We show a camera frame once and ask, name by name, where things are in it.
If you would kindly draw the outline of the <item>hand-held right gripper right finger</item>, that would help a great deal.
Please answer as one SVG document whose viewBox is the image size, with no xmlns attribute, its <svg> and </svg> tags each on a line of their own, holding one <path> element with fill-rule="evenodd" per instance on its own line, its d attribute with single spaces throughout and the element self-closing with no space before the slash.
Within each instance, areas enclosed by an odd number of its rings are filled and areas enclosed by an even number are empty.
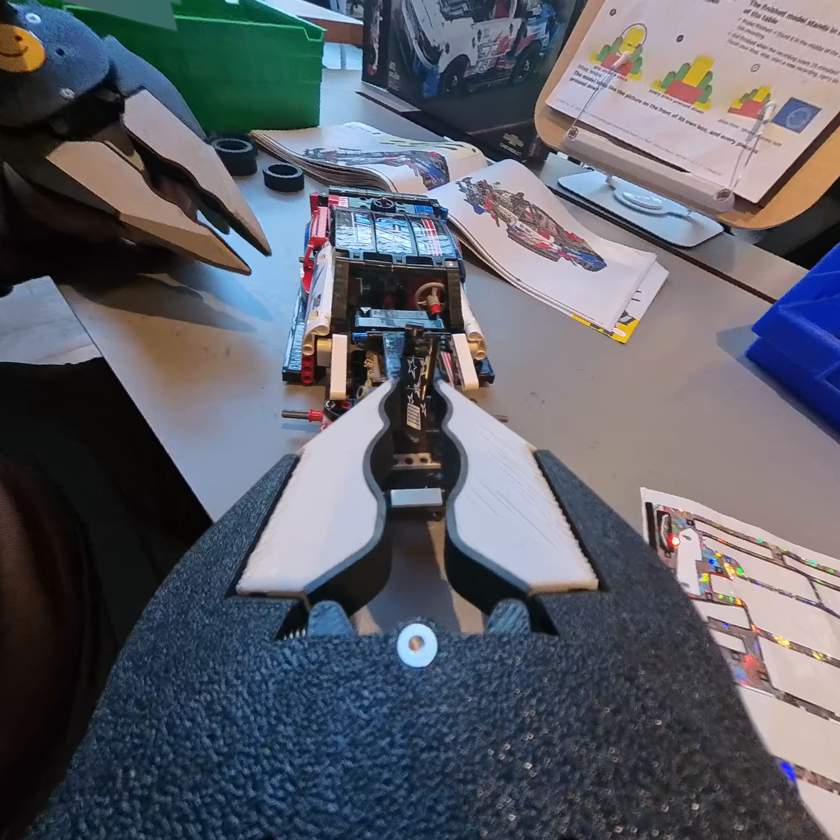
<svg viewBox="0 0 840 840">
<path fill-rule="evenodd" d="M 600 582 L 530 442 L 451 384 L 438 381 L 445 506 L 444 569 L 490 616 L 515 602 L 531 630 L 555 634 L 544 596 L 595 592 Z"/>
</svg>

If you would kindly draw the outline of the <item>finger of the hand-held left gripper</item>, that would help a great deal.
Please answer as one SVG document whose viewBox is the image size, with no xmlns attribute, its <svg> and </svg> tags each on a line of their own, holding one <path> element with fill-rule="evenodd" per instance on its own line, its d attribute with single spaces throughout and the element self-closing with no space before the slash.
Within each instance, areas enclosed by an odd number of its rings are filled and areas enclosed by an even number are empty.
<svg viewBox="0 0 840 840">
<path fill-rule="evenodd" d="M 107 144 L 64 142 L 50 152 L 46 162 L 106 204 L 129 231 L 181 256 L 250 274 L 248 265 L 217 234 L 159 196 L 140 170 Z"/>
<path fill-rule="evenodd" d="M 241 238 L 264 256 L 271 255 L 263 228 L 212 145 L 146 90 L 126 99 L 122 124 L 132 141 L 183 175 Z"/>
</svg>

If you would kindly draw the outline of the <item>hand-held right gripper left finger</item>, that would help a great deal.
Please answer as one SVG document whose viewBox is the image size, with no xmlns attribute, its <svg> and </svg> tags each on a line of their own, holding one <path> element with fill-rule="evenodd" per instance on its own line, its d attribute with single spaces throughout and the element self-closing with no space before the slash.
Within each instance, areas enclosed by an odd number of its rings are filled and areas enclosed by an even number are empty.
<svg viewBox="0 0 840 840">
<path fill-rule="evenodd" d="M 305 444 L 293 459 L 234 592 L 303 604 L 338 603 L 357 613 L 384 588 L 382 479 L 391 467 L 397 381 L 378 386 Z"/>
</svg>

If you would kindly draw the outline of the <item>black star-printed brick piece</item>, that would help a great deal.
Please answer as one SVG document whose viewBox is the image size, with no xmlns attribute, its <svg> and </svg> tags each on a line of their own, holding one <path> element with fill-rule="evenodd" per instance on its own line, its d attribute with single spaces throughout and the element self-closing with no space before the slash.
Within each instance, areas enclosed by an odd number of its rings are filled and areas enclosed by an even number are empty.
<svg viewBox="0 0 840 840">
<path fill-rule="evenodd" d="M 409 322 L 402 331 L 382 335 L 385 371 L 397 380 L 401 394 L 401 417 L 410 433 L 428 427 L 428 400 L 437 369 L 439 336 L 419 322 Z"/>
</svg>

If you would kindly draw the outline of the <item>red white toy race car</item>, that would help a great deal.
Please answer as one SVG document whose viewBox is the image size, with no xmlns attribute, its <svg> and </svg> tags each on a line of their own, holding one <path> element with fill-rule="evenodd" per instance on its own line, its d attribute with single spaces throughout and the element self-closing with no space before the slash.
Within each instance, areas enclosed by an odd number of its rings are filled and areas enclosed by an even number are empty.
<svg viewBox="0 0 840 840">
<path fill-rule="evenodd" d="M 434 384 L 473 392 L 495 381 L 466 295 L 463 255 L 438 201 L 333 186 L 312 193 L 310 209 L 282 375 L 292 385 L 323 384 L 324 399 L 319 408 L 285 408 L 283 418 L 324 430 L 391 381 L 382 335 L 409 322 L 439 336 Z M 427 430 L 410 433 L 398 383 L 397 395 L 385 493 L 397 510 L 442 520 L 450 484 L 441 465 L 441 410 L 432 388 Z"/>
</svg>

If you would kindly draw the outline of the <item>person's left forearm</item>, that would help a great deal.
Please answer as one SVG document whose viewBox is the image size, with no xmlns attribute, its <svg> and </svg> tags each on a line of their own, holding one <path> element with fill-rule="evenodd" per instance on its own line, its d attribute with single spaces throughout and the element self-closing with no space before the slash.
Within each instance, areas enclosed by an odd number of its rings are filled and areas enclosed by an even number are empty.
<svg viewBox="0 0 840 840">
<path fill-rule="evenodd" d="M 109 271 L 156 272 L 173 251 L 134 241 L 116 217 L 29 184 L 1 167 L 1 296 L 41 277 L 99 278 Z"/>
</svg>

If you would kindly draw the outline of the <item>task sheet on stand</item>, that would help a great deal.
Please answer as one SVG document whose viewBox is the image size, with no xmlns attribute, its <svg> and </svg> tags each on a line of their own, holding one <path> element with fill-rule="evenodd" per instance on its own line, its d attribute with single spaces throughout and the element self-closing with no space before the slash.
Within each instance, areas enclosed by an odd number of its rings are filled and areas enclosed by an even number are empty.
<svg viewBox="0 0 840 840">
<path fill-rule="evenodd" d="M 550 148 L 567 154 L 605 175 L 614 175 L 672 199 L 678 204 L 710 217 L 721 225 L 746 230 L 777 227 L 809 210 L 838 179 L 838 119 L 822 140 L 782 178 L 758 203 L 748 202 L 728 187 L 718 187 L 699 177 L 662 162 L 651 154 L 610 140 L 597 129 L 588 129 L 578 120 L 552 112 L 547 95 L 552 83 L 571 61 L 573 47 L 581 43 L 602 2 L 586 2 L 581 16 L 560 52 L 535 108 L 534 121 L 541 140 Z"/>
</svg>

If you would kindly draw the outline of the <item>green plastic bin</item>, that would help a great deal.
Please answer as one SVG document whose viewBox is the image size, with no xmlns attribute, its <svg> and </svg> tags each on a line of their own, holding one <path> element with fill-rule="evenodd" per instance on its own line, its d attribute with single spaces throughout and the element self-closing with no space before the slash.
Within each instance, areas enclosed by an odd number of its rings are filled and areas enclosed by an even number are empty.
<svg viewBox="0 0 840 840">
<path fill-rule="evenodd" d="M 182 94 L 207 132 L 302 130 L 320 123 L 325 30 L 262 2 L 180 2 L 175 29 L 86 2 L 58 2 L 112 35 Z"/>
</svg>

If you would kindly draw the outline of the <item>person's black pants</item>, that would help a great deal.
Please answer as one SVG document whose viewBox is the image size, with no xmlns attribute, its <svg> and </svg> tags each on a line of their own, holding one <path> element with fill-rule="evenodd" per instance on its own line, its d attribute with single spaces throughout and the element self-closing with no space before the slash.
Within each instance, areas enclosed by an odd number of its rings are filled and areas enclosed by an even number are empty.
<svg viewBox="0 0 840 840">
<path fill-rule="evenodd" d="M 118 650 L 211 519 L 104 360 L 1 368 L 2 584 Z"/>
</svg>

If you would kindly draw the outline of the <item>open toy instruction booklet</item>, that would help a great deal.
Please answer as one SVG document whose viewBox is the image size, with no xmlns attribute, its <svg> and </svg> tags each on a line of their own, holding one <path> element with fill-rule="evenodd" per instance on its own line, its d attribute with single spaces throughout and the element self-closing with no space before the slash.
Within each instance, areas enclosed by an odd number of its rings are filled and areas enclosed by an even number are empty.
<svg viewBox="0 0 840 840">
<path fill-rule="evenodd" d="M 326 186 L 438 201 L 458 243 L 499 278 L 620 343 L 669 275 L 655 254 L 588 230 L 524 164 L 491 163 L 471 143 L 410 140 L 363 122 L 250 138 Z"/>
</svg>

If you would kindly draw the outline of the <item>holographic sticker sheet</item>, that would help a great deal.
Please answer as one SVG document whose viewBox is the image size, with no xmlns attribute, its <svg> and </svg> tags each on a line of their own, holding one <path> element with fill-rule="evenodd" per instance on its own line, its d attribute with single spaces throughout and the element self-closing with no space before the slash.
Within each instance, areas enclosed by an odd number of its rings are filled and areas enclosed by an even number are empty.
<svg viewBox="0 0 840 840">
<path fill-rule="evenodd" d="M 640 492 L 644 536 L 718 645 L 764 747 L 838 838 L 838 559 L 699 502 Z"/>
</svg>

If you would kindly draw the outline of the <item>black toy car box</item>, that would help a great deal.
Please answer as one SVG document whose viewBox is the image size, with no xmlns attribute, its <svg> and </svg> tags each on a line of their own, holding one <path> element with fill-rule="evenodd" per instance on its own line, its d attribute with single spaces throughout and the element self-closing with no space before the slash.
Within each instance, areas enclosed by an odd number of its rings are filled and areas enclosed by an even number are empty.
<svg viewBox="0 0 840 840">
<path fill-rule="evenodd" d="M 364 82 L 492 160 L 542 162 L 537 100 L 585 1 L 364 2 Z"/>
</svg>

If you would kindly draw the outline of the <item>blue plastic bin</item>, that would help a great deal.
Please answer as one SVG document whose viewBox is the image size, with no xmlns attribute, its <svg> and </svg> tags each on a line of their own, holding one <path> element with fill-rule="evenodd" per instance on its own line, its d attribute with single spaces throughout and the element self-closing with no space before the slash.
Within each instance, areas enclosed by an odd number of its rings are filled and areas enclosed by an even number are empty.
<svg viewBox="0 0 840 840">
<path fill-rule="evenodd" d="M 839 431 L 839 247 L 754 323 L 746 357 Z"/>
</svg>

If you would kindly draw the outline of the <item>white board stand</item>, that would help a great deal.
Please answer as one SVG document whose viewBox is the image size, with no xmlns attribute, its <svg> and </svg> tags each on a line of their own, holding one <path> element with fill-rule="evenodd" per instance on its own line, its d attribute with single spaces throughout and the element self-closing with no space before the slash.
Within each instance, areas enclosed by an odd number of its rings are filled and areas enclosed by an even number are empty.
<svg viewBox="0 0 840 840">
<path fill-rule="evenodd" d="M 593 169 L 558 179 L 558 187 L 656 239 L 681 249 L 703 245 L 725 232 L 716 220 L 670 198 Z"/>
</svg>

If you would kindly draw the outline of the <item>printed brick instruction sheet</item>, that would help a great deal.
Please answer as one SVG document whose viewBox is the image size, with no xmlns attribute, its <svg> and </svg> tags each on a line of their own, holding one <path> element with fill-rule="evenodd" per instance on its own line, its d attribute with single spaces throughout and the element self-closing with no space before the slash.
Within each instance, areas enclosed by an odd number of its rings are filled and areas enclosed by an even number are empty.
<svg viewBox="0 0 840 840">
<path fill-rule="evenodd" d="M 602 2 L 552 112 L 758 203 L 838 119 L 838 1 Z"/>
</svg>

